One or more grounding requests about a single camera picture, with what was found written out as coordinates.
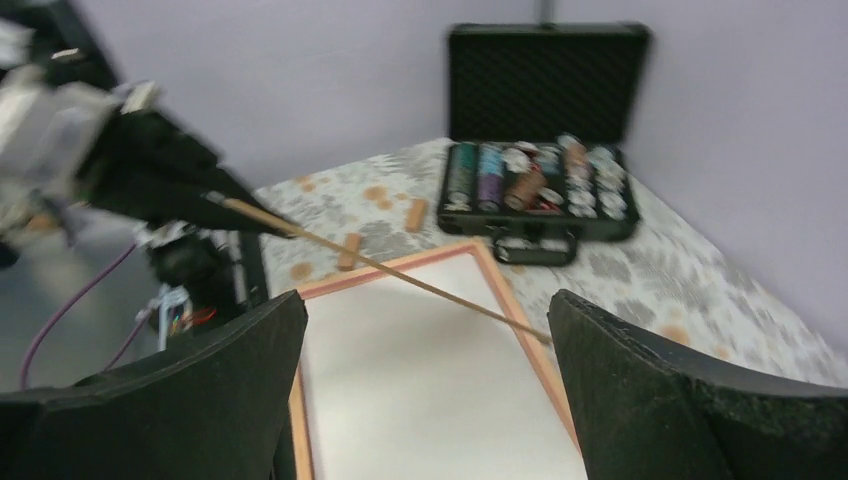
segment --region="case handle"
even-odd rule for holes
[[[509,236],[509,229],[505,227],[496,229],[492,234],[492,254],[495,260],[506,265],[564,267],[577,258],[577,236],[569,229],[565,229],[563,235],[567,246],[564,251],[546,250],[539,246],[533,248],[507,247],[502,242]]]

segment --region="wooden stick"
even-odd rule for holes
[[[511,320],[511,319],[509,319],[509,318],[507,318],[507,317],[505,317],[505,316],[503,316],[499,313],[493,312],[493,311],[491,311],[487,308],[481,307],[480,305],[477,305],[475,303],[471,303],[468,300],[457,297],[456,295],[454,295],[452,293],[448,293],[444,290],[441,290],[441,289],[436,288],[432,285],[424,283],[420,280],[412,278],[412,277],[410,277],[409,275],[407,275],[403,272],[399,272],[399,271],[397,271],[393,268],[389,268],[389,267],[383,265],[382,263],[377,262],[376,260],[372,260],[368,257],[362,256],[359,253],[354,252],[353,250],[348,250],[347,248],[345,248],[341,245],[337,245],[337,244],[335,244],[335,243],[333,243],[333,242],[331,242],[327,239],[324,239],[322,237],[319,237],[318,235],[315,235],[314,233],[310,233],[310,232],[298,227],[297,225],[292,225],[291,223],[286,222],[285,220],[283,220],[279,217],[271,215],[270,213],[267,213],[267,212],[263,211],[262,209],[256,208],[256,207],[254,207],[250,204],[247,204],[245,202],[242,202],[241,200],[236,200],[236,199],[233,199],[233,198],[226,198],[226,197],[224,197],[220,194],[210,194],[210,195],[207,195],[206,198],[208,200],[212,201],[212,202],[215,202],[215,203],[223,206],[223,207],[229,208],[230,210],[239,212],[246,217],[250,217],[250,218],[256,220],[257,222],[264,223],[265,225],[268,225],[269,227],[274,227],[278,230],[281,230],[281,231],[288,233],[288,234],[291,234],[291,235],[303,237],[303,238],[310,240],[314,243],[317,243],[321,246],[327,247],[330,250],[334,250],[337,253],[346,254],[346,255],[353,257],[356,260],[364,263],[365,265],[368,265],[369,267],[374,268],[375,270],[379,270],[379,271],[381,271],[381,272],[383,272],[387,275],[395,277],[399,280],[403,280],[406,283],[415,285],[418,288],[426,290],[426,291],[428,291],[428,292],[430,292],[434,295],[438,295],[438,296],[440,296],[440,297],[442,297],[446,300],[450,300],[451,302],[462,305],[463,307],[470,308],[471,310],[474,310],[475,312],[481,313],[481,314],[483,314],[483,315],[485,315],[489,318],[493,318],[495,320],[503,322],[503,323],[509,325],[512,328],[515,328],[517,330],[521,330],[525,333],[529,333],[530,335],[533,335],[534,337],[536,337],[536,339],[538,339],[540,342],[542,342],[545,345],[550,345],[553,342],[553,339],[549,335],[545,335],[544,333],[542,333],[538,330],[535,330],[531,327],[528,327],[528,326],[523,325],[521,323],[518,323],[514,320]]]

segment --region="wooden block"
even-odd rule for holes
[[[32,217],[27,223],[27,229],[38,232],[47,232],[57,228],[59,228],[59,222],[51,215],[44,213]]]
[[[362,241],[362,235],[358,233],[348,233],[347,237],[345,237],[345,248],[348,250],[353,250],[354,252],[359,252],[359,243]],[[349,272],[353,270],[353,267],[356,265],[356,259],[347,254],[339,255],[339,264],[338,269],[343,272]]]
[[[416,198],[412,201],[412,206],[409,207],[409,213],[406,215],[406,231],[415,233],[421,230],[421,224],[424,223],[424,215],[427,214],[427,200]]]

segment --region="black aluminum case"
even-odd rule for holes
[[[618,145],[625,137],[651,39],[649,29],[637,23],[456,25],[447,42],[449,136],[457,142],[541,145],[568,132],[589,148],[610,147],[624,166]],[[447,157],[445,172],[450,171],[451,151]],[[446,233],[517,236],[534,242],[554,237],[567,239],[573,247],[559,260],[542,252],[539,261],[504,258],[496,248],[495,257],[504,263],[567,264],[576,256],[578,240],[624,240],[640,221],[629,181],[623,191],[628,214],[620,221],[600,211],[597,218],[579,218],[566,208],[560,215],[507,209],[485,213],[475,207],[448,211],[446,183],[447,173],[436,211],[439,228]],[[564,178],[549,178],[549,186],[563,193]]]

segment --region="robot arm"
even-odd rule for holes
[[[279,235],[204,198],[219,192],[277,215],[218,164],[216,152],[155,107],[157,94],[150,82],[113,91],[81,82],[54,88],[38,66],[11,71],[0,83],[0,175],[154,227],[181,220]]]

